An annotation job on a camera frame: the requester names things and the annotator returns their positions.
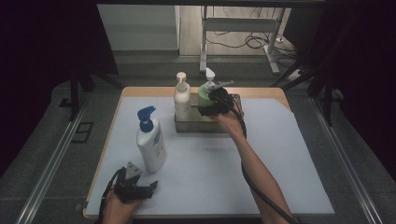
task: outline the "white pump bottle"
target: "white pump bottle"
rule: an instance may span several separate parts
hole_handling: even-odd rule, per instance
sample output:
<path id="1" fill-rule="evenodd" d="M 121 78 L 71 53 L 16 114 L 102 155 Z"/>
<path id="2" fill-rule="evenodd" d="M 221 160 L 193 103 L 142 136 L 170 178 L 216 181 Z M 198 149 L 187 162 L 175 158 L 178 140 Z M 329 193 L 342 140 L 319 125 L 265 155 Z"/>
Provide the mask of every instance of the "white pump bottle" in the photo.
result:
<path id="1" fill-rule="evenodd" d="M 149 173 L 160 170 L 166 159 L 161 124 L 157 119 L 150 118 L 154 110 L 154 106 L 148 106 L 137 112 L 140 128 L 137 131 L 136 143 Z"/>
<path id="2" fill-rule="evenodd" d="M 190 85 L 186 82 L 187 75 L 177 73 L 177 85 L 175 86 L 175 116 L 176 121 L 188 121 L 190 117 Z"/>

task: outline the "wall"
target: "wall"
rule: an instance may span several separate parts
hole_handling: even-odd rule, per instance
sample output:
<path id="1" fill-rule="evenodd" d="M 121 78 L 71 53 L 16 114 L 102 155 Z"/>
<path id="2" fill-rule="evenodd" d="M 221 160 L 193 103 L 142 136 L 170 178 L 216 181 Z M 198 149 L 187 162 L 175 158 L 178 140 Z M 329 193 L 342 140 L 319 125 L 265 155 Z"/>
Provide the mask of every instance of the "wall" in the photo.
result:
<path id="1" fill-rule="evenodd" d="M 178 49 L 179 6 L 97 6 L 113 50 Z"/>

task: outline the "black curtain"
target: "black curtain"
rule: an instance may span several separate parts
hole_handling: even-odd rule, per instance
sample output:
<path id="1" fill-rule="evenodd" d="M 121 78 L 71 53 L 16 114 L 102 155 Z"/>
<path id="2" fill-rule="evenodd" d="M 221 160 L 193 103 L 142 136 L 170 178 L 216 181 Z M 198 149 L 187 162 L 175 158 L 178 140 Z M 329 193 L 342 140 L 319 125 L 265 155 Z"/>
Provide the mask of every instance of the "black curtain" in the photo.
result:
<path id="1" fill-rule="evenodd" d="M 117 74 L 117 67 L 93 1 L 0 4 L 2 175 L 42 118 L 53 88 L 70 78 L 72 68 Z"/>
<path id="2" fill-rule="evenodd" d="M 396 32 L 393 1 L 370 1 L 336 57 L 341 109 L 396 179 Z"/>

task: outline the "blue pump cap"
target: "blue pump cap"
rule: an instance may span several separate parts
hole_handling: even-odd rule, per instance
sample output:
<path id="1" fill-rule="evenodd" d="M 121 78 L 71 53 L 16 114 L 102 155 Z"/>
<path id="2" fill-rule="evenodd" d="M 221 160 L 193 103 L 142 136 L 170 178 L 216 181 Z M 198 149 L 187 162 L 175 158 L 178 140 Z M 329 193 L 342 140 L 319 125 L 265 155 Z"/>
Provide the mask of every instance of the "blue pump cap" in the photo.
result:
<path id="1" fill-rule="evenodd" d="M 140 119 L 140 130 L 143 133 L 149 133 L 154 128 L 150 117 L 150 114 L 155 110 L 153 105 L 143 108 L 137 112 L 137 116 Z"/>

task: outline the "human arm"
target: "human arm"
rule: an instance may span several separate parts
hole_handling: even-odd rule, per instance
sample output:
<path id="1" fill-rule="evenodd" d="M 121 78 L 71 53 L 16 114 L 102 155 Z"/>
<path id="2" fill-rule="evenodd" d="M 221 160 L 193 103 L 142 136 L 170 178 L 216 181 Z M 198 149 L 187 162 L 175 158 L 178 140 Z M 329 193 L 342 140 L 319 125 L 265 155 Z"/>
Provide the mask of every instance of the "human arm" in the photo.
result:
<path id="1" fill-rule="evenodd" d="M 245 171 L 253 185 L 291 217 L 291 212 L 279 185 L 250 146 L 236 116 L 230 112 L 225 115 L 218 115 L 211 118 L 218 121 L 235 142 Z M 252 195 L 260 210 L 263 223 L 288 223 L 285 218 L 263 201 L 254 191 L 252 191 Z"/>
<path id="2" fill-rule="evenodd" d="M 106 197 L 103 224 L 125 224 L 134 210 L 142 203 L 142 200 L 133 200 L 131 203 L 123 203 L 114 189 L 108 192 Z"/>

